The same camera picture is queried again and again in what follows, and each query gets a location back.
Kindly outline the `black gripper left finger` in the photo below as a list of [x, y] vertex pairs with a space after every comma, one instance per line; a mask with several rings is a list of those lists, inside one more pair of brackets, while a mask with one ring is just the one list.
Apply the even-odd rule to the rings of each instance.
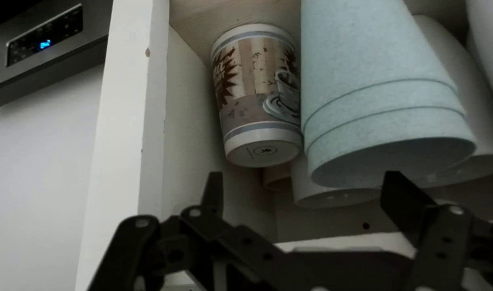
[[269, 291], [248, 267], [256, 233], [224, 220], [224, 173], [211, 172], [200, 205], [161, 222], [124, 220], [88, 291], [162, 291], [167, 277], [187, 272], [206, 291]]

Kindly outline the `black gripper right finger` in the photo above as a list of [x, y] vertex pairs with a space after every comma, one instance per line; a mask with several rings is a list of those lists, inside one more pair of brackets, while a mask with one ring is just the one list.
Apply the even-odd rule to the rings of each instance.
[[493, 220], [439, 204], [400, 172], [387, 172], [381, 205], [415, 246], [405, 291], [461, 291], [473, 269], [493, 288]]

